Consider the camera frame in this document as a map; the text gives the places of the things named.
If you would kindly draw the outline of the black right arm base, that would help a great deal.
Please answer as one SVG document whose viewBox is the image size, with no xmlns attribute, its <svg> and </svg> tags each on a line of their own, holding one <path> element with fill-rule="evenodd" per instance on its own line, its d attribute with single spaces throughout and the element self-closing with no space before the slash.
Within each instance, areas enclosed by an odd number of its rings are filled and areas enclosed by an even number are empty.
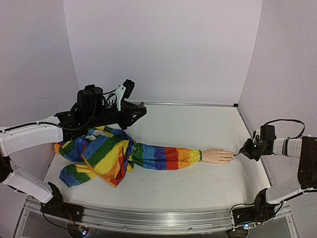
<svg viewBox="0 0 317 238">
<path fill-rule="evenodd" d="M 261 190 L 253 203 L 240 203 L 233 205 L 229 213 L 233 218 L 235 227 L 249 223 L 263 223 L 274 218 L 283 206 L 282 203 L 270 204 L 266 200 L 267 188 Z"/>
</svg>

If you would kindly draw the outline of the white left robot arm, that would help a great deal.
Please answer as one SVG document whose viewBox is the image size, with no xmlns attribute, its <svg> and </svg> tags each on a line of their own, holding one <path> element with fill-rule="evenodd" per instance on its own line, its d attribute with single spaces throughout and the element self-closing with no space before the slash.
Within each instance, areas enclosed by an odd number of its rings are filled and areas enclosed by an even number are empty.
<svg viewBox="0 0 317 238">
<path fill-rule="evenodd" d="M 55 185 L 43 181 L 53 159 L 53 144 L 76 139 L 89 128 L 117 124 L 121 129 L 134 124 L 147 109 L 143 103 L 127 99 L 134 83 L 127 80 L 115 90 L 85 86 L 69 111 L 46 119 L 0 129 L 0 181 L 46 204 L 55 216 L 65 215 L 67 206 L 59 198 Z"/>
</svg>

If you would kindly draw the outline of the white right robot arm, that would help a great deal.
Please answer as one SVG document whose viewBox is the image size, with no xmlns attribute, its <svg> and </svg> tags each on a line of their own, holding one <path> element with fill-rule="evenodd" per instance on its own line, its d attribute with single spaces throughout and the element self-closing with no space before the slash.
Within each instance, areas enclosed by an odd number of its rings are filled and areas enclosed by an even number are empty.
<svg viewBox="0 0 317 238">
<path fill-rule="evenodd" d="M 255 203 L 277 205 L 296 196 L 317 191 L 317 138 L 303 135 L 278 138 L 274 125 L 266 123 L 246 140 L 238 152 L 250 160 L 279 156 L 294 163 L 290 178 L 260 191 Z"/>
</svg>

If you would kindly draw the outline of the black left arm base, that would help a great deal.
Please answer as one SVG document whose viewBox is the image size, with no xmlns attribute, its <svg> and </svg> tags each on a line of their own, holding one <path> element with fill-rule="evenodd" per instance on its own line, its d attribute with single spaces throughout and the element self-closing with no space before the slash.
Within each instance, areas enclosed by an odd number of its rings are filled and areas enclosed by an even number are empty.
<svg viewBox="0 0 317 238">
<path fill-rule="evenodd" d="M 58 187 L 51 182 L 48 185 L 52 189 L 53 197 L 47 202 L 41 204 L 41 211 L 46 215 L 69 219 L 74 222 L 81 222 L 84 207 L 81 205 L 64 202 L 63 196 Z"/>
</svg>

